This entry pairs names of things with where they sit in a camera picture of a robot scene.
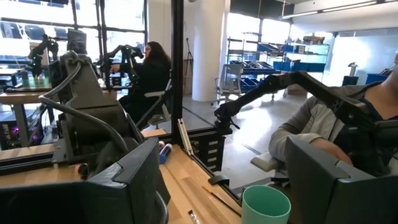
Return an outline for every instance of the black stand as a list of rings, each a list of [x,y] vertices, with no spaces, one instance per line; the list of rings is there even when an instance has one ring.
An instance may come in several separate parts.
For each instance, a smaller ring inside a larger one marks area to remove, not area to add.
[[[184,72],[184,80],[183,80],[183,86],[184,86],[184,91],[185,91],[185,84],[186,84],[186,79],[187,79],[187,74],[188,74],[188,65],[191,66],[191,73],[193,75],[193,56],[191,53],[191,49],[189,47],[189,39],[187,38],[187,46],[188,46],[188,54],[187,54],[187,61],[185,62],[185,72]]]

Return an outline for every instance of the person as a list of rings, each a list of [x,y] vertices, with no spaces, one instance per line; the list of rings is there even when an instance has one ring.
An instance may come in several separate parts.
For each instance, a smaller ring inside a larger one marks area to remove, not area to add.
[[[373,121],[398,119],[398,66],[383,82],[369,85],[336,87],[335,91],[363,102],[371,113]],[[315,97],[309,98],[298,111],[272,134],[269,153],[285,162],[287,136],[295,136],[337,159],[357,167],[352,157],[356,143],[348,136],[348,128]],[[391,157],[383,158],[388,165]]]
[[[139,77],[138,88],[120,98],[119,102],[137,123],[145,113],[158,100],[156,97],[147,98],[145,93],[164,91],[170,79],[171,60],[158,42],[148,42],[145,47],[145,59],[143,63],[133,63],[134,70]],[[112,65],[111,73],[120,71],[120,65]]]

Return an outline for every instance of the green cup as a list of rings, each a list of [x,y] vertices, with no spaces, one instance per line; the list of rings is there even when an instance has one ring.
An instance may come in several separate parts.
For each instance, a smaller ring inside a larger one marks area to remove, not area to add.
[[[242,198],[242,224],[286,224],[289,220],[290,200],[277,189],[251,186]]]

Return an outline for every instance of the computer monitor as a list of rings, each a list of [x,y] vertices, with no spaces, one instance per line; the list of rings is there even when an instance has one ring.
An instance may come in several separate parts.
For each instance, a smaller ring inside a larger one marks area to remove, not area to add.
[[[87,54],[87,35],[75,29],[68,29],[67,50],[73,50],[78,54]]]

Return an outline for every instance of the pencil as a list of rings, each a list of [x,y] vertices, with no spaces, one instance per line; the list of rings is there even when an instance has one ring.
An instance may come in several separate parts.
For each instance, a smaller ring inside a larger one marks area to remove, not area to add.
[[[226,202],[224,199],[222,199],[220,196],[218,196],[217,194],[214,194],[213,192],[211,192],[210,190],[208,190],[205,186],[202,186],[202,188],[204,190],[206,190],[209,194],[211,194],[213,197],[215,197],[218,201],[220,201],[221,203],[223,203],[225,206],[227,206],[232,212],[234,212],[235,214],[239,215],[239,217],[242,217],[242,215],[236,211],[232,206],[229,205],[228,202]]]

